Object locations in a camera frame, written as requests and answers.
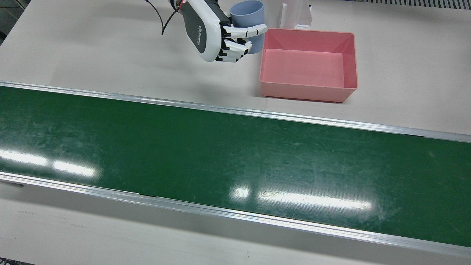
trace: scratch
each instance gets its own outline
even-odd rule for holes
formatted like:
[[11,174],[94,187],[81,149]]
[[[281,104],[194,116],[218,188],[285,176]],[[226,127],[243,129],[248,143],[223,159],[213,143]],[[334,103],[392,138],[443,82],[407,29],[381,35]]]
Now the scratch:
[[458,228],[456,228],[456,226],[454,226],[452,223],[450,223],[450,225],[458,232],[460,232],[460,230]]

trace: metal grate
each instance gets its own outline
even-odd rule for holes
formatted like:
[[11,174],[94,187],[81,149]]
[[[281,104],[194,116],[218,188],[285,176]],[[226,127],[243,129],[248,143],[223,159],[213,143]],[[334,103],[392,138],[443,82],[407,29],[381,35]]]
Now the metal grate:
[[379,4],[396,4],[406,6],[455,8],[471,10],[470,0],[356,0],[357,2],[369,2]]

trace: white robotic hand casing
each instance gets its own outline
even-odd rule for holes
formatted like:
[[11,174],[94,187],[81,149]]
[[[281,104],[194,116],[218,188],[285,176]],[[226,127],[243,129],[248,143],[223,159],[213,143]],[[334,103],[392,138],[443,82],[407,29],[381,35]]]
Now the white robotic hand casing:
[[221,20],[204,0],[183,0],[180,12],[185,20],[187,36],[201,58],[212,62],[221,50]]

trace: metal edge trim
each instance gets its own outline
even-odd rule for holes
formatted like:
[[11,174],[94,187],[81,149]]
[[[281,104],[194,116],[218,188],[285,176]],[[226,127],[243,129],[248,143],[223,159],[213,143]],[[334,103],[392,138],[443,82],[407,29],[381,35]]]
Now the metal edge trim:
[[220,207],[200,205],[196,203],[184,202],[174,199],[143,196],[133,192],[91,187],[80,184],[47,180],[5,172],[0,172],[0,180],[22,185],[30,184],[58,190],[71,191],[105,199],[112,199],[145,206],[159,207],[196,215],[231,218],[242,221],[296,229],[326,236],[345,238],[350,240],[359,240],[364,242],[384,244],[394,247],[409,248],[458,257],[471,257],[471,248],[469,247],[456,246],[427,240],[412,239],[401,236],[367,232],[351,228],[343,228],[327,224],[318,224],[283,217],[255,214]]
[[154,98],[131,96],[131,95],[124,95],[124,94],[116,94],[116,93],[86,91],[86,90],[78,90],[78,89],[66,89],[66,88],[60,88],[60,87],[33,85],[33,84],[25,84],[25,83],[7,82],[7,81],[0,81],[0,85],[14,87],[14,88],[56,92],[56,93],[62,93],[62,94],[88,96],[88,97],[103,98],[103,99],[116,99],[116,100],[122,100],[122,101],[140,102],[140,103],[146,103],[146,104],[155,104],[155,105],[172,106],[172,107],[180,107],[180,108],[207,110],[207,111],[227,113],[227,114],[263,117],[263,118],[271,118],[271,119],[278,119],[278,120],[285,120],[285,121],[320,124],[320,125],[336,126],[336,127],[350,128],[350,129],[361,129],[361,130],[383,132],[383,133],[386,132],[386,133],[395,133],[395,134],[408,134],[408,135],[422,136],[422,137],[441,139],[441,140],[471,142],[471,135],[451,133],[451,132],[450,133],[449,132],[436,132],[436,131],[414,129],[414,128],[407,128],[407,127],[400,127],[400,126],[346,121],[346,120],[340,120],[340,119],[321,118],[321,117],[304,116],[304,115],[296,115],[296,114],[286,114],[286,113],[270,112],[270,111],[255,110],[255,109],[218,107],[218,106],[211,106],[211,105],[176,101],[176,100],[168,100],[168,99],[154,99]]

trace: black cable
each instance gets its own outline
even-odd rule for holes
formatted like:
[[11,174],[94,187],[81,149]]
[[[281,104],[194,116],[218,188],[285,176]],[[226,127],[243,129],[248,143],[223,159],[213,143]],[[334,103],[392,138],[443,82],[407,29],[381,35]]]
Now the black cable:
[[159,15],[159,18],[160,18],[160,23],[162,24],[162,35],[163,35],[163,32],[165,31],[165,28],[167,27],[167,25],[169,24],[170,20],[172,19],[173,15],[178,12],[178,10],[175,10],[173,11],[173,13],[170,15],[170,17],[167,19],[167,21],[165,22],[165,24],[163,24],[163,20],[162,20],[162,17],[160,16],[160,13],[159,11],[155,8],[155,6],[149,1],[149,0],[146,0],[147,3],[149,3],[153,8],[154,10],[157,12],[157,14]]

